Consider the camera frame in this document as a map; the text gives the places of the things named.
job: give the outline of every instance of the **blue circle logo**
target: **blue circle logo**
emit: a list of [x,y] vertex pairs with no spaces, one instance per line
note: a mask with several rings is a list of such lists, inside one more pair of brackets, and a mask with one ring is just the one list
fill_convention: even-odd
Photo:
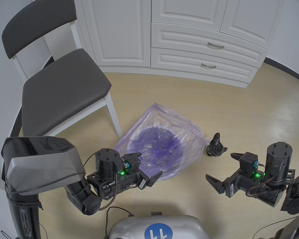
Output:
[[163,223],[152,224],[144,232],[145,239],[172,239],[172,236],[171,228]]

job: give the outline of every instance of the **white chair frame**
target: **white chair frame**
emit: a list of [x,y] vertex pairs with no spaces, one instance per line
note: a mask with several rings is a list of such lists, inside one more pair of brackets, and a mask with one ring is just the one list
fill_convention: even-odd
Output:
[[[76,43],[76,48],[77,49],[82,48],[75,22],[74,21],[70,22],[70,25],[71,25],[72,34],[73,34],[73,37],[74,37],[74,40],[75,40],[75,43]],[[26,82],[28,80],[28,78],[26,77],[17,56],[14,55],[12,57],[12,60],[15,64],[15,66],[17,68],[17,71],[20,74],[22,80],[24,82]],[[95,112],[96,110],[104,107],[105,105],[107,106],[108,111],[110,113],[112,123],[114,125],[115,130],[116,130],[116,133],[117,133],[118,137],[121,138],[123,133],[122,133],[122,130],[121,130],[121,127],[120,127],[115,109],[114,109],[114,105],[113,105],[113,102],[112,102],[112,99],[111,99],[110,92],[108,92],[108,94],[104,98],[102,98],[102,99],[98,100],[97,102],[93,103],[92,105],[86,107],[85,109],[81,110],[79,113],[75,114],[74,116],[68,118],[67,120],[65,120],[61,124],[57,125],[53,129],[51,129],[48,133],[45,134],[45,136],[55,136],[55,135],[57,135],[58,133],[65,130],[66,128],[68,128],[72,124],[74,124],[77,121],[83,119],[84,117],[86,117],[89,114]]]

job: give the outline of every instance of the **metal handle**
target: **metal handle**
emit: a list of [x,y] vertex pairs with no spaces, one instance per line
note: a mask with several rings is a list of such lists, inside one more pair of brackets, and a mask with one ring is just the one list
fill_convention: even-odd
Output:
[[212,47],[217,47],[217,48],[224,48],[224,46],[214,45],[214,44],[209,43],[209,42],[208,42],[208,45],[209,45],[209,46],[212,46]]
[[209,67],[209,68],[216,68],[217,67],[217,66],[205,65],[204,63],[202,63],[202,66]]

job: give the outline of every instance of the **gray seat cushion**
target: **gray seat cushion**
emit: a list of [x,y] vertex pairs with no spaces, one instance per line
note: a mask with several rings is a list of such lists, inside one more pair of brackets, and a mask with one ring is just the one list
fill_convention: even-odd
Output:
[[104,98],[111,83],[84,49],[54,61],[23,87],[25,137],[42,136],[89,105]]

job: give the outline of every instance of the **purple plastic bag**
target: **purple plastic bag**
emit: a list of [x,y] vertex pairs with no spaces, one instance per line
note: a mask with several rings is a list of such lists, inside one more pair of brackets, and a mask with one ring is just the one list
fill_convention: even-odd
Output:
[[140,169],[149,177],[163,171],[166,180],[197,160],[205,136],[191,120],[157,103],[150,106],[121,138],[115,150],[121,156],[142,153]]

